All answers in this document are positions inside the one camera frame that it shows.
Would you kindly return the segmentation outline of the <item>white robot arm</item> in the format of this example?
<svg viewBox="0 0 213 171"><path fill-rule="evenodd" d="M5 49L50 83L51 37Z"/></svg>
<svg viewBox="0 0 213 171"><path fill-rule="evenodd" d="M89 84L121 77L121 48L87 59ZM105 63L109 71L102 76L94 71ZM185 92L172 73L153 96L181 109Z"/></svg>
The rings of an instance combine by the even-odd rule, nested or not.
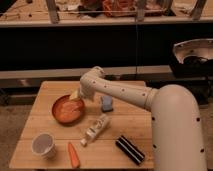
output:
<svg viewBox="0 0 213 171"><path fill-rule="evenodd" d="M169 84L159 89L109 81L95 66L80 78L70 98L91 99L104 93L151 113L155 171L207 171L202 121L194 95Z"/></svg>

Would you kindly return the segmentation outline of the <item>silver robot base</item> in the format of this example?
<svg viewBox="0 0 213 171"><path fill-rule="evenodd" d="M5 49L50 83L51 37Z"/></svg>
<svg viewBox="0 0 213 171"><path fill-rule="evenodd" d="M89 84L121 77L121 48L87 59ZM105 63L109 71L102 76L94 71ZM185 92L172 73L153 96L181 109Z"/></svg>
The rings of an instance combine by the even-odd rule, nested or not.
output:
<svg viewBox="0 0 213 171"><path fill-rule="evenodd" d="M180 64L189 56L213 59L213 38L192 39L173 45L173 54Z"/></svg>

